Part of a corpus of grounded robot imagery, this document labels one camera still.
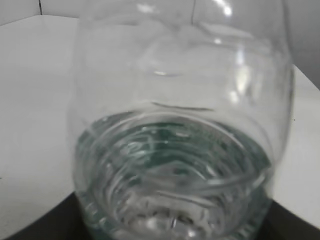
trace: white surface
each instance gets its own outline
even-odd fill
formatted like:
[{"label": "white surface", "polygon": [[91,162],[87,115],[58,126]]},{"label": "white surface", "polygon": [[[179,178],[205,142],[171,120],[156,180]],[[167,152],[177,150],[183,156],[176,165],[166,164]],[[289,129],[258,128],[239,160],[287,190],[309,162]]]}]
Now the white surface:
[{"label": "white surface", "polygon": [[[0,27],[0,239],[72,191],[65,110],[76,24],[34,16]],[[292,132],[275,200],[320,228],[320,91],[295,71]]]},{"label": "white surface", "polygon": [[76,24],[33,16],[0,26],[0,239],[73,190],[65,115]]},{"label": "white surface", "polygon": [[78,18],[86,0],[41,0],[42,13]]},{"label": "white surface", "polygon": [[292,127],[274,199],[320,229],[320,91],[295,70]]},{"label": "white surface", "polygon": [[0,0],[0,25],[39,13],[39,0]]}]

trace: black base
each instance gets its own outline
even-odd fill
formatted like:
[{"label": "black base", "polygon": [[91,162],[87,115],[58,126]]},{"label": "black base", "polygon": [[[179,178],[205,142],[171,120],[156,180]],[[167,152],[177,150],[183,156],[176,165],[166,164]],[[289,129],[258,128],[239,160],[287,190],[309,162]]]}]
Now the black base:
[{"label": "black base", "polygon": [[[92,240],[71,194],[38,221],[5,240]],[[256,240],[320,240],[320,230],[273,202]]]}]

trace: clear glass jar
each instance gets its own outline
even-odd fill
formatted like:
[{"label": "clear glass jar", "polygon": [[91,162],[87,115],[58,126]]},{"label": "clear glass jar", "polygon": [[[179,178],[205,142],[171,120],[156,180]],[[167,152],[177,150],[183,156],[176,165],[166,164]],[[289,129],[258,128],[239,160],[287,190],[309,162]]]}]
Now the clear glass jar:
[{"label": "clear glass jar", "polygon": [[281,0],[90,0],[68,112],[96,240],[251,240],[293,74]]}]

